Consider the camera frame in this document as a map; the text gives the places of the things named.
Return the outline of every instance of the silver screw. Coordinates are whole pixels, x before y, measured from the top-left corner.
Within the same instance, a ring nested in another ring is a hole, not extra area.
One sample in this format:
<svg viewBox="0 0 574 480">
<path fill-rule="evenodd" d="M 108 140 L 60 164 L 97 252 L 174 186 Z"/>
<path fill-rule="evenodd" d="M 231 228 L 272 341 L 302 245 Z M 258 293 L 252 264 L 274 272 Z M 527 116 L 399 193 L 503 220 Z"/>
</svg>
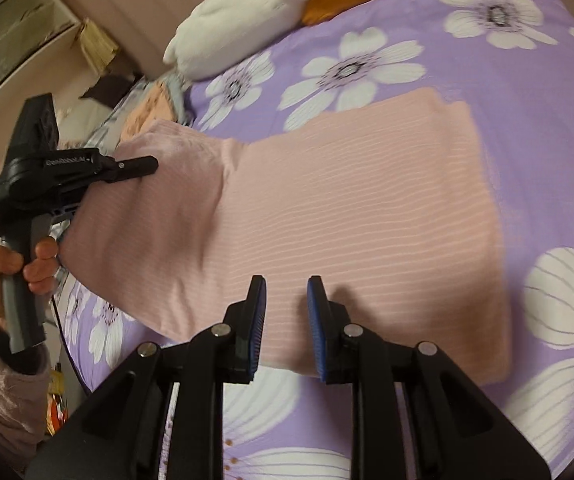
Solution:
<svg viewBox="0 0 574 480">
<path fill-rule="evenodd" d="M 418 351 L 421 352 L 423 355 L 436 355 L 438 352 L 438 346 L 434 343 L 429 341 L 423 341 L 420 345 L 418 345 Z"/>
<path fill-rule="evenodd" d="M 218 323 L 211 327 L 211 333 L 216 337 L 228 335 L 231 332 L 231 327 L 227 323 Z"/>
<path fill-rule="evenodd" d="M 156 353 L 156 345 L 151 342 L 141 343 L 138 346 L 138 355 L 140 357 L 151 357 L 153 354 Z"/>
<path fill-rule="evenodd" d="M 359 337 L 363 335 L 363 327 L 354 323 L 345 325 L 343 332 L 348 337 Z"/>
</svg>

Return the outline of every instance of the white plush toy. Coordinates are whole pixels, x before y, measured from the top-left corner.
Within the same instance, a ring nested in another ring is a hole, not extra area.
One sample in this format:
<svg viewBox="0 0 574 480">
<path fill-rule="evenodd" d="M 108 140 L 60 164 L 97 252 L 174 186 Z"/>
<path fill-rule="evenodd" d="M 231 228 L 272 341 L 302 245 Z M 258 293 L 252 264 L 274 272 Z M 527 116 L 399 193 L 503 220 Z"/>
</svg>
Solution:
<svg viewBox="0 0 574 480">
<path fill-rule="evenodd" d="M 214 76 L 296 27 L 308 0 L 205 0 L 177 28 L 163 60 L 189 80 Z"/>
</svg>

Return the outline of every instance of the purple floral bedsheet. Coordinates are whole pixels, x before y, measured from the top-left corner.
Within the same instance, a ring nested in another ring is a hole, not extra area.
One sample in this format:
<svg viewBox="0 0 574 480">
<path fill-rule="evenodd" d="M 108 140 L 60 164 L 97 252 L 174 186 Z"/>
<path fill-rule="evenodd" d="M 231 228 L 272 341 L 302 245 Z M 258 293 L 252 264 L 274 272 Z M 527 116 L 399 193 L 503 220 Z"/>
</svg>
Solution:
<svg viewBox="0 0 574 480">
<path fill-rule="evenodd" d="M 423 86 L 470 104 L 504 226 L 514 363 L 485 391 L 556 476 L 574 457 L 574 19 L 560 1 L 375 0 L 196 84 L 190 101 L 198 129 L 253 142 Z M 141 341 L 170 343 L 72 277 L 61 305 L 91 388 Z M 224 421 L 226 478 L 348 478 L 346 388 L 261 368 L 227 387 Z"/>
</svg>

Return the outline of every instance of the black cable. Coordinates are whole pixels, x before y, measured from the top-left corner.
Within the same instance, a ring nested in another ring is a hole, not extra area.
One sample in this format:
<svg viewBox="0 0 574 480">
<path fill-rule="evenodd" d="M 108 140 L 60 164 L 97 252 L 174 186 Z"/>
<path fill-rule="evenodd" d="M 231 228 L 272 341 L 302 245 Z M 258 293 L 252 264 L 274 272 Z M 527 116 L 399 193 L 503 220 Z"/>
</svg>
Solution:
<svg viewBox="0 0 574 480">
<path fill-rule="evenodd" d="M 67 346 L 67 341 L 65 340 L 65 333 L 62 332 L 62 323 L 60 322 L 60 314 L 58 313 L 58 307 L 56 306 L 56 300 L 54 300 L 53 296 L 51 297 L 51 306 L 53 307 L 53 315 L 56 317 L 56 323 L 58 323 L 58 331 L 60 332 L 60 340 L 65 348 L 65 353 L 67 354 L 67 359 L 69 359 L 69 363 L 71 364 L 71 368 L 74 371 L 78 383 L 80 383 L 80 387 L 83 389 L 84 394 L 88 397 L 91 395 L 91 390 L 89 387 L 84 383 L 82 376 L 80 375 L 80 371 L 78 370 L 78 366 L 71 358 L 71 354 L 69 352 L 69 346 Z"/>
</svg>

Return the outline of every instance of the pink striped cloth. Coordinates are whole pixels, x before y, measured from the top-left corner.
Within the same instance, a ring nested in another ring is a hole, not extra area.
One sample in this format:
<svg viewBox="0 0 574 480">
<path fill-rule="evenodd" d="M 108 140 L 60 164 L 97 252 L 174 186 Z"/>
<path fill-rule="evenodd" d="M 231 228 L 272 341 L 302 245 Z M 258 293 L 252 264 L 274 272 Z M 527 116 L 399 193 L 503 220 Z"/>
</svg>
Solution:
<svg viewBox="0 0 574 480">
<path fill-rule="evenodd" d="M 261 362 L 313 370 L 305 286 L 352 320 L 432 340 L 478 383 L 510 365 L 496 205 L 465 103 L 418 89 L 254 144 L 158 121 L 117 158 L 153 176 L 96 184 L 62 246 L 84 286 L 177 341 L 268 283 Z"/>
</svg>

